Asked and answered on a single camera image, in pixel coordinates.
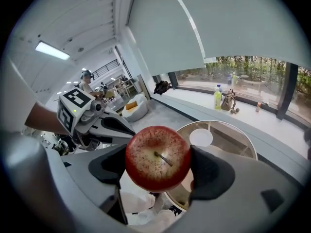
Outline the black window post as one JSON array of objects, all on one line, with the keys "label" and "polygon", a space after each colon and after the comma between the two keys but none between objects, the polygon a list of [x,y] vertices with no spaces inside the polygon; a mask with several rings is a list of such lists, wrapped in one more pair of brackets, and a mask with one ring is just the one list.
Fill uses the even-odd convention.
[{"label": "black window post", "polygon": [[178,87],[178,80],[175,72],[168,72],[168,76],[170,79],[170,83],[173,89],[177,89]]},{"label": "black window post", "polygon": [[287,62],[284,85],[277,105],[276,117],[280,120],[282,120],[285,117],[285,114],[291,103],[294,90],[296,87],[297,76],[298,76],[298,65]]}]

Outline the brown ornament on sill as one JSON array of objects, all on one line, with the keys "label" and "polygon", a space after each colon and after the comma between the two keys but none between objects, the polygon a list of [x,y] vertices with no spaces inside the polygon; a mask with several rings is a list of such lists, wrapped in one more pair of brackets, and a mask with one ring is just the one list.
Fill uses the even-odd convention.
[{"label": "brown ornament on sill", "polygon": [[221,109],[225,111],[234,111],[236,106],[236,95],[233,89],[230,89],[227,94],[224,95]]}]

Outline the round glass table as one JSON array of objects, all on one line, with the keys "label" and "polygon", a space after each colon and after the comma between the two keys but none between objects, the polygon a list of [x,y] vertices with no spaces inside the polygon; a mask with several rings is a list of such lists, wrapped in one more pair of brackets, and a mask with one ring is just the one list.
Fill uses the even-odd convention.
[{"label": "round glass table", "polygon": [[[255,160],[258,159],[257,152],[248,136],[231,124],[215,120],[201,120],[187,124],[177,130],[177,132],[191,145],[189,136],[196,129],[207,129],[212,133],[213,141],[211,145],[204,147],[207,150],[222,150]],[[193,174],[190,170],[177,187],[164,193],[174,206],[184,212],[189,207],[190,185],[192,181]]]}]

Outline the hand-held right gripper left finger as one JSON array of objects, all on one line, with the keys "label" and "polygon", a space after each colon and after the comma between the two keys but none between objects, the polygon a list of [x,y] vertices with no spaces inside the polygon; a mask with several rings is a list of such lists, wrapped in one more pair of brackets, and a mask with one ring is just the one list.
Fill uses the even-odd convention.
[{"label": "hand-held right gripper left finger", "polygon": [[46,150],[54,184],[76,233],[128,233],[120,179],[126,145],[60,156]]}]

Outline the grey roller blind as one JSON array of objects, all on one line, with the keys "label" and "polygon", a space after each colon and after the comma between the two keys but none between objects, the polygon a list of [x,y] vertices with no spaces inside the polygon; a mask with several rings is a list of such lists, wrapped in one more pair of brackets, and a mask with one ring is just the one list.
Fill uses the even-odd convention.
[{"label": "grey roller blind", "polygon": [[260,56],[311,68],[311,45],[281,0],[181,0],[205,56]]},{"label": "grey roller blind", "polygon": [[203,67],[197,31],[182,0],[134,0],[128,27],[152,76]]}]

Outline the black jacket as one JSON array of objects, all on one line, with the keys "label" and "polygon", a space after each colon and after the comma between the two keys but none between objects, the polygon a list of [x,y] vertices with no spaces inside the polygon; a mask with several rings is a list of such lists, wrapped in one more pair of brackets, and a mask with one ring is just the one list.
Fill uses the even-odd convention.
[{"label": "black jacket", "polygon": [[154,94],[162,95],[163,93],[167,92],[170,88],[172,88],[170,83],[168,83],[167,81],[160,81],[155,86]]}]

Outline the ceiling light panel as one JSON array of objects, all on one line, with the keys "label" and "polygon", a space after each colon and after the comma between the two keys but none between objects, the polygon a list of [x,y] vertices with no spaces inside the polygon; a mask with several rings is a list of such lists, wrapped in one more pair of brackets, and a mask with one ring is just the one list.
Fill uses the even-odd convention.
[{"label": "ceiling light panel", "polygon": [[40,52],[40,53],[44,53],[44,54],[56,57],[56,58],[61,59],[61,60],[68,60],[70,58],[69,54],[67,54],[67,53],[47,44],[47,43],[44,43],[42,41],[40,41],[37,44],[37,46],[35,47],[35,50]]}]

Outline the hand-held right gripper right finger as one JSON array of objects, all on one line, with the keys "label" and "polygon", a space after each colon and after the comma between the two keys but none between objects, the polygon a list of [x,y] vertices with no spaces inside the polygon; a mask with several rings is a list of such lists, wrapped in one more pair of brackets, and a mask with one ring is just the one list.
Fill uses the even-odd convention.
[{"label": "hand-held right gripper right finger", "polygon": [[270,233],[301,192],[264,162],[190,149],[190,206],[170,233]]}]

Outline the person's left forearm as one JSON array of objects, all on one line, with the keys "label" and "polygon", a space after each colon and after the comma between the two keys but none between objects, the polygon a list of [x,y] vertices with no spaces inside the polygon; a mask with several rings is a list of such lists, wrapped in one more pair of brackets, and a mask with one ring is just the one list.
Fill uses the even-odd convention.
[{"label": "person's left forearm", "polygon": [[39,102],[32,107],[25,125],[40,131],[68,135],[66,129],[59,122],[56,112],[49,110]]}]

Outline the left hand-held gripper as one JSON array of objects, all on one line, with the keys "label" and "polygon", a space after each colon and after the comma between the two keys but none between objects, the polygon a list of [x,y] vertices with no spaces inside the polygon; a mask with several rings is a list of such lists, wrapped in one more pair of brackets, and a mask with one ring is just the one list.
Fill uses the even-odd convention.
[{"label": "left hand-held gripper", "polygon": [[104,102],[77,87],[58,99],[57,119],[74,143],[87,151],[96,150],[101,143],[128,144],[136,134],[126,120],[112,112]]}]

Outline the red apple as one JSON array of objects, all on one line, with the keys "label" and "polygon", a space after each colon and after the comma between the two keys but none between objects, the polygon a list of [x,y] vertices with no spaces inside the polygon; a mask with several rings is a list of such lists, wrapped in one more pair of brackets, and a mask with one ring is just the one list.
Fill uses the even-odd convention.
[{"label": "red apple", "polygon": [[175,130],[150,126],[133,136],[125,151],[131,180],[149,192],[177,187],[190,169],[190,146]]}]

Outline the small white plate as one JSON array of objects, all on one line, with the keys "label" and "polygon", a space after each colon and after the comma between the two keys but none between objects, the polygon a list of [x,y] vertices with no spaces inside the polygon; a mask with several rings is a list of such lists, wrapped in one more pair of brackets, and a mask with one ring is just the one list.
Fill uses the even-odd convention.
[{"label": "small white plate", "polygon": [[213,135],[207,129],[196,129],[190,133],[189,139],[192,145],[208,147],[213,141]]}]

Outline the yellow drink bottle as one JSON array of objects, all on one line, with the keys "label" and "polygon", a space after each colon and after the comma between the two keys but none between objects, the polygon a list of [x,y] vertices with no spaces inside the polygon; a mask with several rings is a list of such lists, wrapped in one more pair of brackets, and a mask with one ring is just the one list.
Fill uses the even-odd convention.
[{"label": "yellow drink bottle", "polygon": [[215,110],[220,110],[221,108],[221,100],[222,100],[222,94],[219,90],[219,87],[215,87],[214,89],[214,109]]}]

